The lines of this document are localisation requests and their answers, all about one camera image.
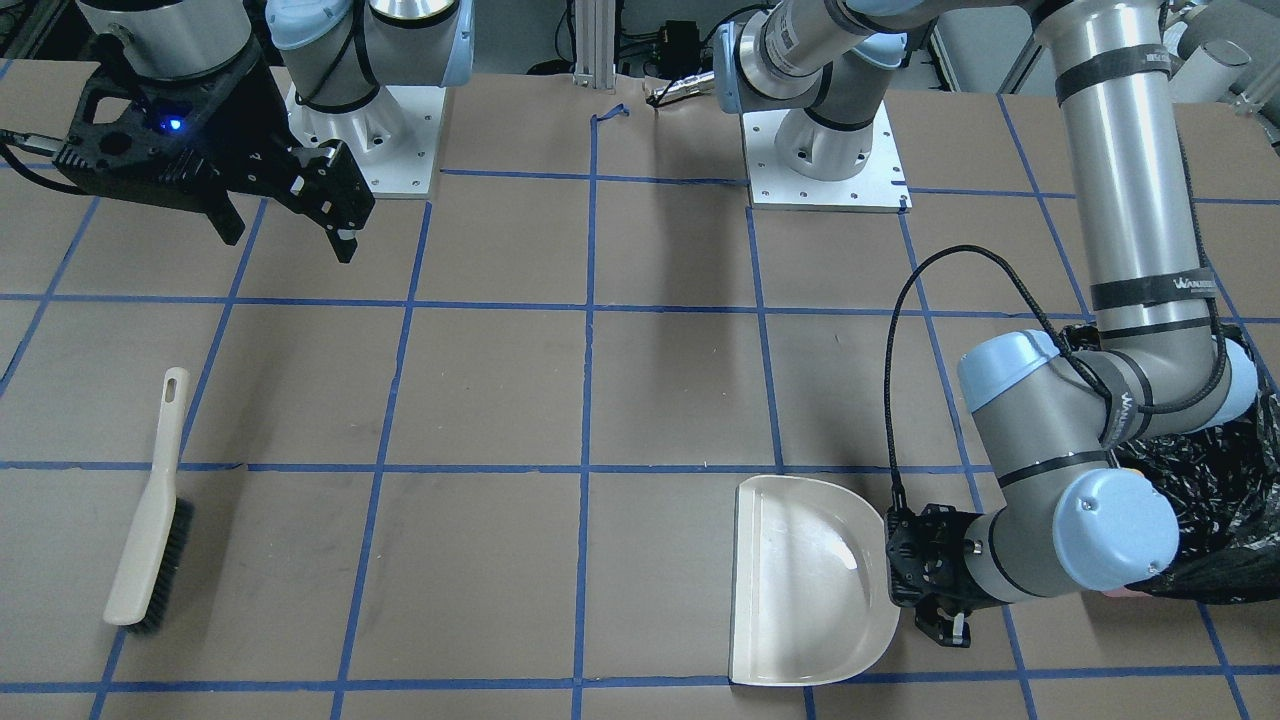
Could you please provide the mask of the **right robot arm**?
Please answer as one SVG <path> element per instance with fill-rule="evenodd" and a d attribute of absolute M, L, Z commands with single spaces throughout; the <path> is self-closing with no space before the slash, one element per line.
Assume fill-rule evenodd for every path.
<path fill-rule="evenodd" d="M 64 138 L 41 140 L 76 193 L 206 217 L 237 245 L 230 196 L 273 199 L 319 225 L 339 263 L 358 247 L 378 170 L 430 182 L 435 113 L 398 91 L 465 85 L 474 68 L 471 1 L 269 1 L 282 94 L 241 1 L 81 1 L 97 69 Z"/>

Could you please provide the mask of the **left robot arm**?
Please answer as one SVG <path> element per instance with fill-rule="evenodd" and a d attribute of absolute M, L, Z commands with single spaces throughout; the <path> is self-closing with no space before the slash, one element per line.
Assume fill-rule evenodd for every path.
<path fill-rule="evenodd" d="M 969 646 L 977 610 L 1112 591 L 1169 568 L 1180 543 L 1172 505 L 1114 450 L 1234 420 L 1258 384 L 1249 354 L 1221 328 L 1160 3 L 1021 9 L 1053 61 L 1100 346 L 1068 345 L 1014 278 L 1039 328 L 988 340 L 957 363 L 1004 507 L 914 512 L 890 460 L 890 598 L 943 647 Z"/>

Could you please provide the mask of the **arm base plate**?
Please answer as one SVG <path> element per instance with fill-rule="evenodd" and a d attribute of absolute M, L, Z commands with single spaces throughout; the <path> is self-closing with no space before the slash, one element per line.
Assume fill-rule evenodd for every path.
<path fill-rule="evenodd" d="M 804 110 L 740 117 L 758 210 L 899 213 L 913 208 L 887 106 L 869 126 L 836 131 Z"/>
<path fill-rule="evenodd" d="M 298 104 L 289 87 L 285 106 L 293 135 L 308 146 L 343 141 L 376 199 L 428 199 L 438 168 L 448 90 L 385 86 L 367 105 L 330 114 Z"/>

